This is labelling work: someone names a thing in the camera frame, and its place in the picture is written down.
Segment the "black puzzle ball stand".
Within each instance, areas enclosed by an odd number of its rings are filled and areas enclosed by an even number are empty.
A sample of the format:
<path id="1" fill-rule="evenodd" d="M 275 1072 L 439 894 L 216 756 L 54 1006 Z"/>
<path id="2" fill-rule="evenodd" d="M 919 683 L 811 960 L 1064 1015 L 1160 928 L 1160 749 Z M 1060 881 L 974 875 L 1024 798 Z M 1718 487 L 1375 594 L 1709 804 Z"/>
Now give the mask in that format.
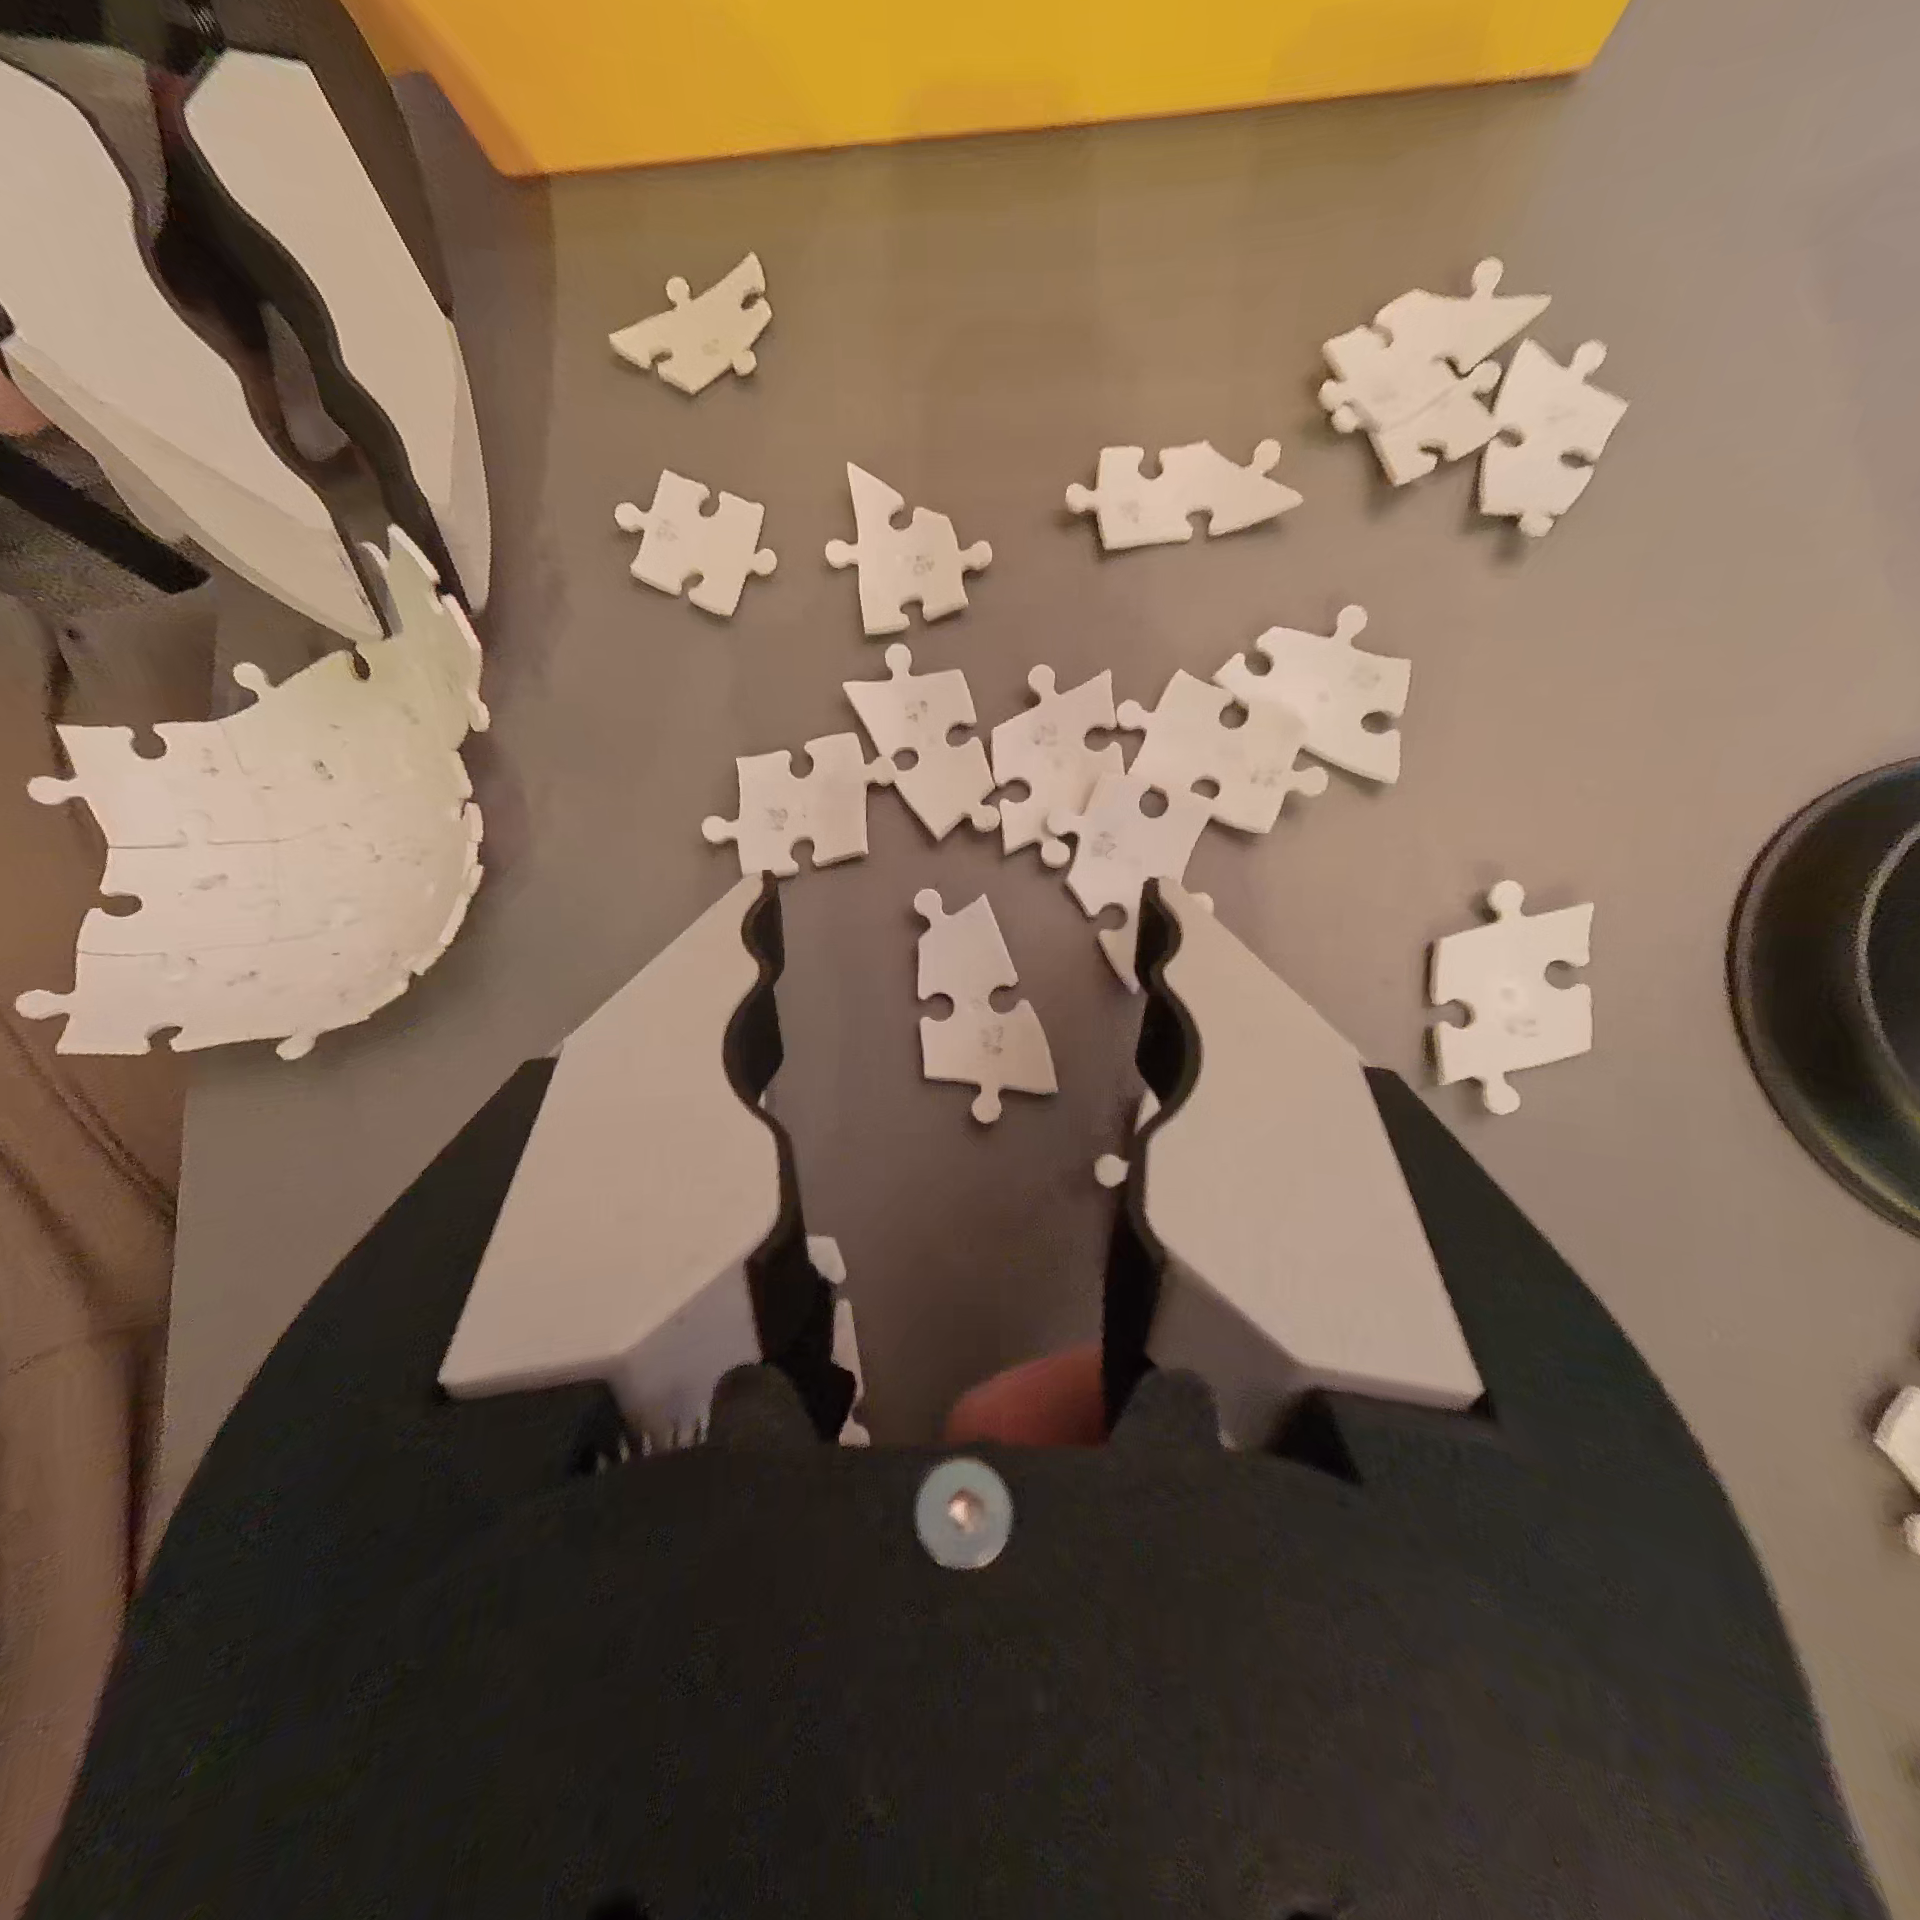
<path id="1" fill-rule="evenodd" d="M 1916 1234 L 1916 758 L 1791 815 L 1726 928 L 1740 1047 L 1790 1136 Z"/>

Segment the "yellow plastic bin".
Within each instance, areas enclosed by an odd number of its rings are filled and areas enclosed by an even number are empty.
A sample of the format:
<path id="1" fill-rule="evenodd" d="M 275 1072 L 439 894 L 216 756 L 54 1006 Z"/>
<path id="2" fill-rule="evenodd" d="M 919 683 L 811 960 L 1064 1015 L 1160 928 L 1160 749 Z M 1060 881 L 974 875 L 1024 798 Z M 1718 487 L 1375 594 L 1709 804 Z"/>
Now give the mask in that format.
<path id="1" fill-rule="evenodd" d="M 1624 4 L 349 4 L 499 174 L 1071 131 L 1593 64 Z"/>

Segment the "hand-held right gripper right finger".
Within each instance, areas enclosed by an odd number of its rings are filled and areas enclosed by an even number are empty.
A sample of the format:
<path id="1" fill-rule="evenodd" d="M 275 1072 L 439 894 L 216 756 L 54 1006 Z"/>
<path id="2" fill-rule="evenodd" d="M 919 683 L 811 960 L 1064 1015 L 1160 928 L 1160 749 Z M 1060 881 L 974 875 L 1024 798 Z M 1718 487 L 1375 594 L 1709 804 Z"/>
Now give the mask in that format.
<path id="1" fill-rule="evenodd" d="M 1477 1409 L 1354 1043 L 1177 881 L 1142 890 L 1135 971 L 1149 1105 L 1109 1239 L 1109 1426 L 1154 1370 L 1203 1380 L 1227 1447 L 1275 1447 L 1310 1392 Z"/>

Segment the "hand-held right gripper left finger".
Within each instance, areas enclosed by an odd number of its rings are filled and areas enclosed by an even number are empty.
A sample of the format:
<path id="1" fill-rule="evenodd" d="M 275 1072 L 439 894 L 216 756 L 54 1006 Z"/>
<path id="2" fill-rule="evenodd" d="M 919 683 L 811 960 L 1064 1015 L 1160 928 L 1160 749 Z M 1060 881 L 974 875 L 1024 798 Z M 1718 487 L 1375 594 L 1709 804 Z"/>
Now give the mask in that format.
<path id="1" fill-rule="evenodd" d="M 782 960 L 781 880 L 740 880 L 555 1047 L 440 1357 L 446 1397 L 603 1386 L 644 1447 L 688 1447 L 721 1380 L 765 1363 L 846 1442 L 835 1281 L 768 1110 Z"/>

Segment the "person's tan trousers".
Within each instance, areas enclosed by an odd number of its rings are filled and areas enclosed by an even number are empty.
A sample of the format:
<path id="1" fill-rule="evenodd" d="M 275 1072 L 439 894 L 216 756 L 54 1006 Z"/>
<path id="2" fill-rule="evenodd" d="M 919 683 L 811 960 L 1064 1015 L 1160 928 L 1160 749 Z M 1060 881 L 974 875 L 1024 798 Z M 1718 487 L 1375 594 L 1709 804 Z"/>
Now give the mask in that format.
<path id="1" fill-rule="evenodd" d="M 137 1588 L 174 1276 L 183 1094 L 65 1060 L 14 997 L 67 976 L 99 852 L 37 804 L 79 693 L 2 603 L 2 1918 L 62 1827 Z"/>

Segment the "single white puzzle piece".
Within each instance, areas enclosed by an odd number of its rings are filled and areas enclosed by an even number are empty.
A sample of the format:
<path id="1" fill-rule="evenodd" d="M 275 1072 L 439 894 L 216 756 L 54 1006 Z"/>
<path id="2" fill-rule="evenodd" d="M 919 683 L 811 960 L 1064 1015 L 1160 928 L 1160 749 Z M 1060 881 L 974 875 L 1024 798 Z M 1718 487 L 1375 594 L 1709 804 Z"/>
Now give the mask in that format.
<path id="1" fill-rule="evenodd" d="M 952 914 L 941 892 L 922 890 L 912 894 L 912 914 L 922 919 L 915 997 L 948 1004 L 941 1019 L 919 1019 L 927 1080 L 973 1089 L 974 1125 L 997 1121 L 1009 1091 L 1053 1096 L 1060 1075 L 1042 1015 L 1024 1001 L 1005 1011 L 994 1004 L 994 995 L 1018 984 L 1018 971 L 992 902 L 973 898 Z"/>

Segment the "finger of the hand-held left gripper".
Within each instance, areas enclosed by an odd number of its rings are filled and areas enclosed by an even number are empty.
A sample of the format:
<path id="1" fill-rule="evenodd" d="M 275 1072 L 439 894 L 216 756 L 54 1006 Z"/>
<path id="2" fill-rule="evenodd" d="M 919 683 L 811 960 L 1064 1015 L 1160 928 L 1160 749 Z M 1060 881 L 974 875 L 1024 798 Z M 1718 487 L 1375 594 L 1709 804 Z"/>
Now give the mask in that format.
<path id="1" fill-rule="evenodd" d="M 278 54 L 203 54 L 180 82 L 168 182 L 302 349 L 316 403 L 387 525 L 466 612 L 480 612 L 490 487 L 466 355 L 313 69 Z"/>
<path id="2" fill-rule="evenodd" d="M 234 364 L 156 277 L 129 178 L 55 85 L 2 64 L 2 364 L 164 544 L 349 639 L 381 619 Z"/>

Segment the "joined puzzle ball section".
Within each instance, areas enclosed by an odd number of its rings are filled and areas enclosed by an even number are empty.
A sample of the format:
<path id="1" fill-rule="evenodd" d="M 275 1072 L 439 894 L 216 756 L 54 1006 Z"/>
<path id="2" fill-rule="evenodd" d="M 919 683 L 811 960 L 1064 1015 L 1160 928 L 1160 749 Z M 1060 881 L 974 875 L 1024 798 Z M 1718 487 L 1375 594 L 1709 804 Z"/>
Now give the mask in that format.
<path id="1" fill-rule="evenodd" d="M 79 925 L 72 987 L 14 1013 L 62 1019 L 85 1058 L 275 1043 L 299 1060 L 397 1001 L 461 936 L 485 875 L 485 816 L 463 747 L 485 732 L 480 642 L 436 561 L 397 525 L 361 548 L 392 628 L 250 701 L 156 727 L 59 727 L 62 777 L 37 804 L 82 801 L 101 833 L 99 905 Z"/>

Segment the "white puzzle pieces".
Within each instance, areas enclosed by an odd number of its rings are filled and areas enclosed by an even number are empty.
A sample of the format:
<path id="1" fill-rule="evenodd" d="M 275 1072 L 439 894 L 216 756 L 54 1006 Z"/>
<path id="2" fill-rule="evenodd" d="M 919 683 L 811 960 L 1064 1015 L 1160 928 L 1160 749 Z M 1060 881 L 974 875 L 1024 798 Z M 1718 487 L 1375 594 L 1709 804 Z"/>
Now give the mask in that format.
<path id="1" fill-rule="evenodd" d="M 761 263 L 740 262 L 742 288 L 708 288 L 718 303 L 721 337 L 697 341 L 708 322 L 708 294 L 690 297 L 683 281 L 667 284 L 672 311 L 612 337 L 612 349 L 638 366 L 659 362 L 659 375 L 679 383 L 667 366 L 692 341 L 698 392 L 721 366 L 751 369 L 755 328 L 768 318 Z M 1522 338 L 1509 364 L 1494 349 L 1519 337 L 1547 297 L 1497 297 L 1499 262 L 1477 263 L 1471 294 L 1442 303 L 1407 291 L 1341 341 L 1325 344 L 1337 375 L 1322 390 L 1341 432 L 1373 438 L 1383 467 L 1388 455 L 1398 483 L 1425 471 L 1445 450 L 1481 455 L 1480 514 L 1509 520 L 1522 539 L 1543 539 L 1565 520 L 1591 486 L 1591 469 L 1616 434 L 1628 401 L 1597 386 L 1606 364 L 1602 341 L 1582 341 L 1561 364 L 1539 341 Z M 1097 515 L 1109 552 L 1146 544 L 1180 544 L 1192 520 L 1209 515 L 1209 534 L 1268 525 L 1297 507 L 1297 492 L 1275 478 L 1279 444 L 1262 441 L 1245 462 L 1223 460 L 1209 441 L 1169 449 L 1160 471 L 1142 471 L 1139 449 L 1105 449 L 1097 457 L 1097 486 L 1071 486 L 1069 515 Z M 994 749 L 979 738 L 948 739 L 973 727 L 962 673 L 930 677 L 911 688 L 906 608 L 930 622 L 962 612 L 966 578 L 987 568 L 992 544 L 956 544 L 948 515 L 912 509 L 861 467 L 849 462 L 849 493 L 856 522 L 854 541 L 828 541 L 828 568 L 856 572 L 861 628 L 869 639 L 890 639 L 889 681 L 854 683 L 849 701 L 863 715 L 880 774 L 890 777 L 901 801 L 930 836 L 956 823 L 1002 831 L 1002 852 L 1045 849 L 1047 866 L 1071 863 L 1084 914 L 1129 914 L 1125 925 L 1103 925 L 1101 943 L 1129 990 L 1135 976 L 1135 912 L 1149 875 L 1180 880 L 1189 844 L 1204 819 L 1241 833 L 1268 833 L 1288 791 L 1318 794 L 1325 785 L 1320 763 L 1297 768 L 1301 756 L 1373 782 L 1394 782 L 1401 768 L 1398 732 L 1371 732 L 1368 717 L 1403 712 L 1403 662 L 1360 655 L 1352 642 L 1364 608 L 1348 607 L 1333 633 L 1268 631 L 1257 639 L 1265 671 L 1232 660 L 1218 681 L 1173 677 L 1169 698 L 1154 708 L 1117 708 L 1112 677 L 1060 690 L 1051 669 L 1027 673 L 1034 697 L 997 727 Z M 769 549 L 758 549 L 761 507 L 728 493 L 706 514 L 708 493 L 688 477 L 662 471 L 653 507 L 619 503 L 615 525 L 639 539 L 631 574 L 655 590 L 692 580 L 690 603 L 730 616 L 733 590 L 748 574 L 769 574 Z M 828 743 L 839 756 L 825 771 L 793 777 L 788 758 L 742 758 L 740 816 L 708 819 L 715 844 L 735 844 L 744 875 L 796 873 L 793 849 L 808 843 L 818 861 L 863 852 L 866 763 L 856 743 Z M 1451 932 L 1430 954 L 1430 1001 L 1466 1011 L 1466 1026 L 1432 1029 L 1432 1060 L 1442 1083 L 1477 1083 L 1490 1116 L 1519 1105 L 1513 1072 L 1574 1060 L 1591 1049 L 1591 987 L 1555 982 L 1550 971 L 1591 963 L 1591 902 L 1524 914 L 1519 881 L 1499 880 L 1477 925 Z"/>

